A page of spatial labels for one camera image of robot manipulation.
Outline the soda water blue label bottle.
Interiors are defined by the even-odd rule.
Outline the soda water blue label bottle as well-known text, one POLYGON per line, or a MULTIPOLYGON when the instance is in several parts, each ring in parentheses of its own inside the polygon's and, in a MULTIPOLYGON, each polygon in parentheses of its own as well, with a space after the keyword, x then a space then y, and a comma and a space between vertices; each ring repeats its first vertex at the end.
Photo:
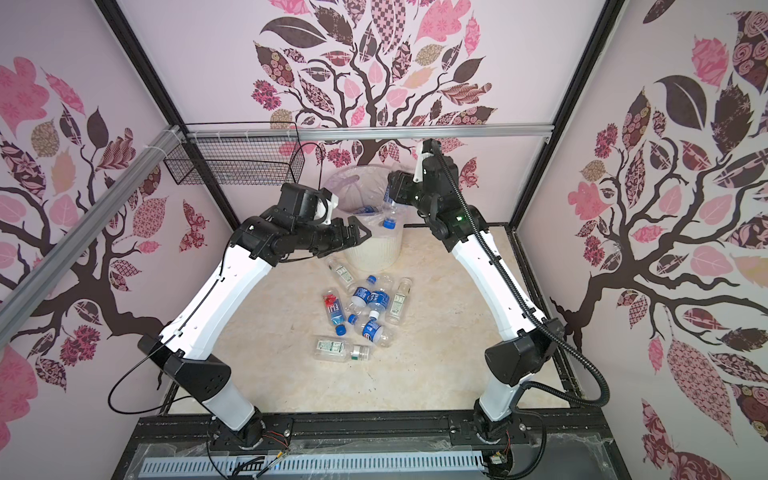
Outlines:
POLYGON ((381 226, 394 231, 398 225, 398 212, 394 200, 390 197, 390 187, 387 187, 383 197, 381 226))

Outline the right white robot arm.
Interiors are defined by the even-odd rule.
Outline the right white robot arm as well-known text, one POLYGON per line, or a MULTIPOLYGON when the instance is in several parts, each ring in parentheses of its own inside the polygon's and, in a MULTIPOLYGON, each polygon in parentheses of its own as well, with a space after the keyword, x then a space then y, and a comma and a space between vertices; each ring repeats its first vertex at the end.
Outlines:
POLYGON ((495 440, 503 428, 519 421, 513 405, 522 396, 521 385, 541 370, 556 349, 531 320, 557 335, 562 327, 546 318, 515 279, 504 280, 511 272, 487 222, 476 207, 461 204, 459 192, 445 174, 417 182, 413 174, 397 170, 387 180, 386 199, 417 210, 435 238, 467 271, 492 313, 501 341, 484 354, 490 379, 476 401, 474 423, 481 438, 495 440))

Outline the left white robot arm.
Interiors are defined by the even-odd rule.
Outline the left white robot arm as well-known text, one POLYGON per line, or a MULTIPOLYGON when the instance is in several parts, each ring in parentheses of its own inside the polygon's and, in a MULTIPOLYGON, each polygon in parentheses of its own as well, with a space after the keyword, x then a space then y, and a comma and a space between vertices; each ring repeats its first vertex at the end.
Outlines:
POLYGON ((322 258, 363 244, 372 232, 356 217, 283 225, 254 216, 232 234, 222 260, 190 304, 159 338, 144 336, 139 349, 210 412, 243 449, 261 443, 261 412, 237 389, 231 368, 214 346, 250 291, 284 257, 297 250, 322 258))

